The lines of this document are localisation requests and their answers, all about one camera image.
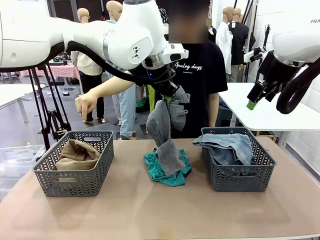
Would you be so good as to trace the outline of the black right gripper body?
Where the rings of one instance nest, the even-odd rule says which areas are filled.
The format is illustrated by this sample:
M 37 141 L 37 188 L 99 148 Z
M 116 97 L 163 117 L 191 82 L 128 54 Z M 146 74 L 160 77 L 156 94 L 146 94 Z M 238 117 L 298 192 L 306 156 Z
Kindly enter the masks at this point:
M 304 62 L 285 60 L 284 58 L 279 59 L 279 56 L 274 54 L 274 51 L 269 51 L 263 56 L 263 61 L 259 66 L 259 74 L 263 76 L 260 82 L 263 86 L 286 84 L 304 66 Z

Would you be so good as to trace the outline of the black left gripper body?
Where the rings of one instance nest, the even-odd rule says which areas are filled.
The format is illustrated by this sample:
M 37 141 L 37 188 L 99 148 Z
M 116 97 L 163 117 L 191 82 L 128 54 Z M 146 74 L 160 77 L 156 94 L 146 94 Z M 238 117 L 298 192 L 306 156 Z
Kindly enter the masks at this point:
M 172 97 L 179 85 L 173 82 L 176 72 L 172 68 L 159 68 L 149 71 L 149 77 L 152 80 L 153 89 L 164 97 Z

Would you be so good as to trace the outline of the person's right hand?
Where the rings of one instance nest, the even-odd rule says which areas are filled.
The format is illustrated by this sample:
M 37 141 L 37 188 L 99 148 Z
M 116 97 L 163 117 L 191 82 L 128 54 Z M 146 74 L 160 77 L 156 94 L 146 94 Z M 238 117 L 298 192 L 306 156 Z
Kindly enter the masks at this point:
M 98 98 L 98 92 L 91 89 L 75 99 L 75 108 L 84 121 L 88 121 L 88 114 L 96 107 Z

